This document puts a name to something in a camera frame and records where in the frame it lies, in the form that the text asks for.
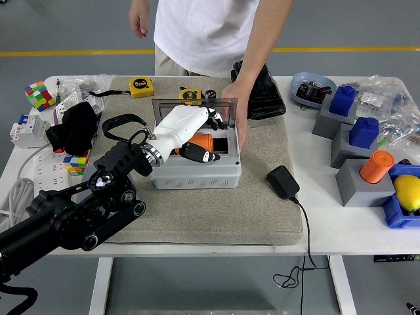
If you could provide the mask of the person's right hand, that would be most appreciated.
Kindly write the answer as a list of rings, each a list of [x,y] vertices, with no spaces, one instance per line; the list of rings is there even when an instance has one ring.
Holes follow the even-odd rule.
[[[148,1],[132,1],[129,9],[130,27],[139,39],[147,36],[149,15],[150,5]]]

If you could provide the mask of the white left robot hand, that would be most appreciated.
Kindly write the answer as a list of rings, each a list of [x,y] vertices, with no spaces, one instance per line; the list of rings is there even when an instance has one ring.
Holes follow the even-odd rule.
[[[226,128],[216,109],[178,105],[154,128],[155,139],[146,142],[157,150],[157,160],[162,164],[175,148],[181,148],[205,123],[214,130]]]

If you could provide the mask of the person's left hand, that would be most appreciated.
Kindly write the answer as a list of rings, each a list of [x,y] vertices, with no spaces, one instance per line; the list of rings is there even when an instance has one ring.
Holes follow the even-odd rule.
[[[242,146],[247,136],[247,110],[249,96],[253,85],[247,81],[237,78],[235,82],[229,84],[222,91],[222,98],[231,98],[237,100],[236,106],[236,128],[238,135],[238,146],[242,150]]]

